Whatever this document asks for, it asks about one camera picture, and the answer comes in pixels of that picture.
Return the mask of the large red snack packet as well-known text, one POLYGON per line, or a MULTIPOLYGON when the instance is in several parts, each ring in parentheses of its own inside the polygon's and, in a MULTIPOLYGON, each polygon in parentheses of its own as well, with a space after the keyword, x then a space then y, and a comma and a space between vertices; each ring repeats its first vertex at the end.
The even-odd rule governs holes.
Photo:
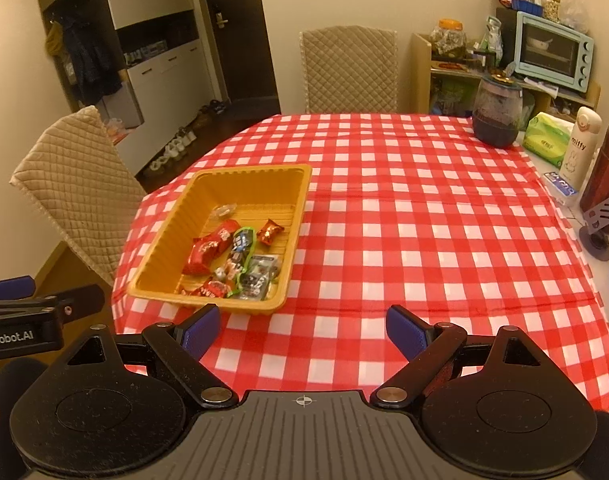
POLYGON ((211 264, 231 247, 233 235, 239 228, 237 220, 227 219, 211 233, 195 238, 183 273, 191 276, 209 274, 211 264))

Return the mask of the dark wooden door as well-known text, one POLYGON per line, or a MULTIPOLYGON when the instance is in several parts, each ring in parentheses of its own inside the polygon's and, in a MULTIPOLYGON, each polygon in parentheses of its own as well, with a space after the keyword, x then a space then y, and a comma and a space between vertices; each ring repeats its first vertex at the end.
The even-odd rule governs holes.
POLYGON ((276 99, 262 0, 207 0, 227 96, 276 99))

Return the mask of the left quilted beige chair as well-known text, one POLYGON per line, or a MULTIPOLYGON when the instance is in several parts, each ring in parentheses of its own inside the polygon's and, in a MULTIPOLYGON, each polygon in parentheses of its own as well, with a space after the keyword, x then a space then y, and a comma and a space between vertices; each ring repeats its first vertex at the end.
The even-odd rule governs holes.
POLYGON ((91 270, 114 282, 145 191, 123 164, 96 107, 44 130, 10 184, 46 215, 91 270))

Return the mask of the brown metallic thermos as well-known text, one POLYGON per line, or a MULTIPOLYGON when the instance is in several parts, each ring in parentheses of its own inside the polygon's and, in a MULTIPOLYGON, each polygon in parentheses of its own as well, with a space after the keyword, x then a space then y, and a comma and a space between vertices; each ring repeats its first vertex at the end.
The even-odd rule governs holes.
POLYGON ((580 200, 585 212, 609 198, 609 126, 580 200))

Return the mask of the white shoe cabinet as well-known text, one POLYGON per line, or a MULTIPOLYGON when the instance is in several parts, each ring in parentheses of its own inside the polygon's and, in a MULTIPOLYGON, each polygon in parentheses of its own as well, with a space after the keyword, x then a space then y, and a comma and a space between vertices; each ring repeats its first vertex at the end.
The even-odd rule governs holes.
MULTIPOLYGON (((46 33, 54 18, 92 23, 119 67, 121 89, 95 106, 116 122, 117 150, 132 174, 142 171, 214 96, 197 0, 38 0, 46 33)), ((69 81, 70 66, 54 58, 66 99, 84 107, 69 81)))

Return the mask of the green long snack packet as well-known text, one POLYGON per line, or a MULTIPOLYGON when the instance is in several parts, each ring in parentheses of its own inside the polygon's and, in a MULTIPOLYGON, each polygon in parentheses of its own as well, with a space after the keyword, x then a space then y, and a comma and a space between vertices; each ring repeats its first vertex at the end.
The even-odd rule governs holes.
POLYGON ((234 233, 231 250, 224 264, 225 285, 228 288, 228 297, 237 294, 240 275, 247 271, 248 261, 254 254, 256 243, 256 230, 251 228, 251 226, 242 226, 234 233))

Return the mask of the white thermos bottle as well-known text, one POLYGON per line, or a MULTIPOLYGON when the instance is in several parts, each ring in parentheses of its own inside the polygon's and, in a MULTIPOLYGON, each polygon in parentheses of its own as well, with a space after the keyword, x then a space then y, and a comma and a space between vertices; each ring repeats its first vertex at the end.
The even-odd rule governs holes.
POLYGON ((559 169, 559 176, 577 192, 581 191, 589 171, 603 120, 589 107, 581 106, 571 132, 569 144, 559 169))

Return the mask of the hanging dark coat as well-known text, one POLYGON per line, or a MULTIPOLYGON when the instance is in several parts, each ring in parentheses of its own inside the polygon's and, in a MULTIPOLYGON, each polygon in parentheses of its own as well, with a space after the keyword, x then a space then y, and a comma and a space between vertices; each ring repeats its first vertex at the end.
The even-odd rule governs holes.
POLYGON ((74 81, 69 84, 83 105, 95 105, 121 89, 119 67, 92 23, 68 16, 54 18, 50 21, 45 49, 54 58, 60 58, 62 66, 70 66, 74 81))

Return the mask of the grey phone stand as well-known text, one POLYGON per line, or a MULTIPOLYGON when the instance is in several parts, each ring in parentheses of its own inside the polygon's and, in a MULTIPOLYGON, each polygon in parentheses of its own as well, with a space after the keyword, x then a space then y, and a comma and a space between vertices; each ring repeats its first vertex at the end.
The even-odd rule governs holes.
POLYGON ((585 225, 579 231, 580 242, 599 261, 609 260, 609 197, 583 214, 585 225))

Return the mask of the grey dark snack packet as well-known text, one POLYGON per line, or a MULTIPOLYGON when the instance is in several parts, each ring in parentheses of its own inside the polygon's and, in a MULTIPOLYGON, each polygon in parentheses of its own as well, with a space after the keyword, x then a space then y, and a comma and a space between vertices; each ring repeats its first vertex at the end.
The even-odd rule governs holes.
POLYGON ((272 281, 280 274, 280 257, 275 255, 253 255, 247 270, 239 275, 239 298, 242 300, 264 300, 272 281))

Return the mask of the small red snack packet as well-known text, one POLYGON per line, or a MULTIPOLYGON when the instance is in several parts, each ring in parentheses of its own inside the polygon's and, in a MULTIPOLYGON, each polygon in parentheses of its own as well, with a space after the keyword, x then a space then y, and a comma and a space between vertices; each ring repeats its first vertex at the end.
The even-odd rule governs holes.
POLYGON ((184 296, 227 298, 231 295, 231 287, 211 276, 207 281, 204 281, 200 286, 193 289, 180 286, 178 287, 178 292, 184 296))

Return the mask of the dark glass jar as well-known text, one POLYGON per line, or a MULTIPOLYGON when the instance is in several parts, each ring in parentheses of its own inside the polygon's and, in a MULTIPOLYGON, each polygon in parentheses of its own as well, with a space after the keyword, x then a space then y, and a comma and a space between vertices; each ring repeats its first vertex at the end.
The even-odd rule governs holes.
POLYGON ((472 110, 475 136, 493 148, 508 148, 516 140, 522 114, 522 89, 498 74, 482 77, 472 110))

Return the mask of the far quilted beige chair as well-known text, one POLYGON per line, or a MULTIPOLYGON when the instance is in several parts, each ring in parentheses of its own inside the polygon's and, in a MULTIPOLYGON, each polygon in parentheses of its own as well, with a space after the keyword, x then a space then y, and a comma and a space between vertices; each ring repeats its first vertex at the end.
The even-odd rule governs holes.
POLYGON ((304 106, 312 114, 394 113, 397 33, 359 25, 300 34, 304 106))

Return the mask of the red gold candy packet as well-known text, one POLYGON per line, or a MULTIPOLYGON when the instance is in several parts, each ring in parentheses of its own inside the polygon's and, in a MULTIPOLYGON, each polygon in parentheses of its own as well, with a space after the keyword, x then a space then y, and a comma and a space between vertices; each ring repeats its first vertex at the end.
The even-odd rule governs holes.
POLYGON ((271 247, 276 237, 282 234, 285 228, 272 219, 266 220, 264 226, 257 232, 257 241, 265 247, 271 247))

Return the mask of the yellow plastic tray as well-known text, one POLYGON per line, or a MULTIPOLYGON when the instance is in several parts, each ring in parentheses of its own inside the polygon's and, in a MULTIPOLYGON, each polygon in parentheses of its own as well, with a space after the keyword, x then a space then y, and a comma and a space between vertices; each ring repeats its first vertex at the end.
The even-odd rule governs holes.
POLYGON ((277 311, 287 298, 311 177, 307 165, 197 172, 130 278, 130 295, 197 309, 277 311))

